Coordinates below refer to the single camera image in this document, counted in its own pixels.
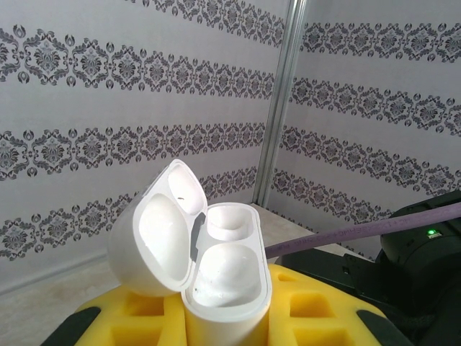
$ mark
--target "white plastic case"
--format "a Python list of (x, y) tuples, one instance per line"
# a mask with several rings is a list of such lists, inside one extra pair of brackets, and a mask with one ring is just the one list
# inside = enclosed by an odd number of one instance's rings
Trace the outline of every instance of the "white plastic case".
[(265, 345), (272, 284), (258, 212), (208, 207), (190, 168), (174, 160), (115, 222), (109, 264), (144, 296), (182, 293), (189, 346)]

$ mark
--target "yellow foam holder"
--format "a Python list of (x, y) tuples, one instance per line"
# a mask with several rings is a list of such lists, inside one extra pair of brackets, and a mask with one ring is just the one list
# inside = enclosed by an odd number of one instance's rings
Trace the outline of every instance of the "yellow foam holder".
[[(269, 320), (268, 346), (380, 346), (356, 314), (368, 310), (384, 316), (379, 309), (279, 265), (269, 265), (269, 271), (272, 302), (264, 319)], [(76, 346), (187, 346), (180, 294), (147, 298), (120, 286), (77, 312), (92, 306), (101, 312)]]

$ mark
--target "purple cable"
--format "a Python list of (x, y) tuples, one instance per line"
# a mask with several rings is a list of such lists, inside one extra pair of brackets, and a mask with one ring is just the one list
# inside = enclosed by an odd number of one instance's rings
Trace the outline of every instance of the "purple cable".
[(324, 234), (314, 234), (312, 236), (303, 236), (298, 239), (284, 241), (283, 243), (267, 247), (266, 257), (269, 259), (301, 250), (312, 249), (313, 247), (339, 243), (340, 241), (415, 229), (417, 227), (432, 225), (433, 223), (452, 220), (453, 218), (461, 218), (461, 202), (420, 213), (362, 223)]

